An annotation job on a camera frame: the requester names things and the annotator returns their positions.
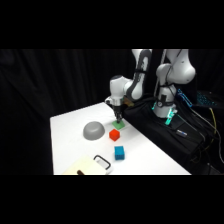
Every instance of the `cable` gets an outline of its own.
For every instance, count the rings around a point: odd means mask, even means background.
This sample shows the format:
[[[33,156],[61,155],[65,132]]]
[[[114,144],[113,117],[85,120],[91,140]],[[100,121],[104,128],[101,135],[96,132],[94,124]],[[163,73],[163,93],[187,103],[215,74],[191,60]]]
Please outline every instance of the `cable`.
[[[202,138],[203,138],[203,140],[204,140],[204,142],[205,142],[205,136],[200,132],[200,131],[198,131],[196,128],[194,128],[192,125],[190,125],[184,118],[182,118],[179,114],[177,114],[177,116],[181,119],[181,120],[183,120],[187,125],[189,125],[192,129],[194,129],[195,131],[197,131],[201,136],[202,136]]]
[[[169,86],[168,86],[168,88],[170,89],[170,92],[173,94],[173,97],[174,97],[174,99],[175,99],[175,95],[174,95],[172,89],[171,89]]]
[[[198,117],[200,117],[202,120],[204,120],[206,123],[208,123],[212,128],[214,128],[217,132],[217,134],[219,135],[219,157],[222,161],[222,163],[224,164],[223,158],[222,158],[222,138],[221,135],[219,133],[219,131],[217,130],[217,128],[215,128],[212,124],[209,123],[209,121],[207,121],[205,118],[203,118],[200,114],[198,114],[196,111],[194,111],[193,109],[190,108],[190,110],[195,113]]]
[[[215,128],[216,128],[214,134],[216,135],[216,133],[217,133],[217,131],[216,131],[217,130],[217,124],[216,124],[215,114],[214,114],[212,108],[209,108],[209,109],[212,112],[212,116],[213,116],[213,119],[214,119],[214,124],[215,124]],[[214,142],[214,138],[212,139],[210,145],[207,148],[205,148],[205,150],[208,150],[211,147],[211,145],[212,145],[213,142]]]
[[[173,64],[170,66],[170,68],[169,68],[169,70],[168,70],[168,72],[167,72],[167,74],[166,74],[166,84],[168,85],[168,80],[167,80],[167,78],[168,78],[168,75],[169,75],[169,73],[170,73],[170,70],[171,70],[171,68],[173,68],[173,65],[176,63],[176,61],[177,61],[177,58],[179,57],[179,55],[180,55],[180,53],[181,53],[181,51],[182,51],[183,49],[180,49],[180,52],[178,53],[178,55],[177,55],[177,57],[176,57],[176,60],[173,62]]]
[[[160,65],[164,64],[164,61],[165,61],[165,58],[166,58],[166,52],[167,52],[167,49],[164,49]],[[154,90],[154,97],[157,97],[156,92],[157,92],[157,89],[158,89],[158,85],[159,85],[159,78],[157,78],[157,81],[156,81],[156,87],[155,87],[155,90]]]

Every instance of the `red cube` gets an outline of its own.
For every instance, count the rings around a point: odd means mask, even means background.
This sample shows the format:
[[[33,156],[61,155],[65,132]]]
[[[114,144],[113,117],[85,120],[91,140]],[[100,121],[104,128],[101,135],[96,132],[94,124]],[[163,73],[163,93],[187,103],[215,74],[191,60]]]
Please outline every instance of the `red cube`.
[[[120,132],[114,129],[110,132],[110,138],[116,142],[120,138]]]

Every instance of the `black cable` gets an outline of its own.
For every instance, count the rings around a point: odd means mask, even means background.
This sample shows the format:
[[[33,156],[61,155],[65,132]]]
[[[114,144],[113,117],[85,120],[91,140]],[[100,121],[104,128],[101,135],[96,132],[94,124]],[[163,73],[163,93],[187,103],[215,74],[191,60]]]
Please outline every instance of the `black cable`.
[[[169,86],[167,86],[167,87],[170,89],[170,92],[173,94],[173,97],[174,97],[174,99],[175,99],[175,95],[174,95],[172,89],[171,89]]]
[[[180,52],[178,53],[177,58],[179,57],[179,55],[180,55],[180,53],[181,53],[182,50],[183,50],[183,49],[180,49]],[[171,69],[171,68],[172,68],[172,66],[170,66],[170,68],[169,68],[169,70],[168,70],[168,72],[167,72],[167,74],[166,74],[166,85],[168,85],[167,78],[168,78],[168,75],[169,75],[169,73],[170,73],[170,69]]]

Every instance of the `gray bowl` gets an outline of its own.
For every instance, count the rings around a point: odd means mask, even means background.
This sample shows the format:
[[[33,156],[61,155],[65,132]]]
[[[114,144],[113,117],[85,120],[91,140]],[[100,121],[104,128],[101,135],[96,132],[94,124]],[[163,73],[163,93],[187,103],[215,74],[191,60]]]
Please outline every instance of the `gray bowl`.
[[[83,130],[83,136],[89,141],[95,141],[102,138],[105,134],[105,128],[99,122],[87,124]]]

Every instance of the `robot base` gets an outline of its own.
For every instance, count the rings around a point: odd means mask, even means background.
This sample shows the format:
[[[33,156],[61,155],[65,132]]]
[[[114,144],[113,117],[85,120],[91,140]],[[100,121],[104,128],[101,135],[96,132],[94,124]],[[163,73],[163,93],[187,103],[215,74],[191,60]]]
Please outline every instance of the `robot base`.
[[[158,105],[155,105],[154,113],[159,118],[168,118],[168,115],[170,113],[170,110],[175,111],[176,105],[173,104],[172,106],[164,106],[164,107],[158,107]]]

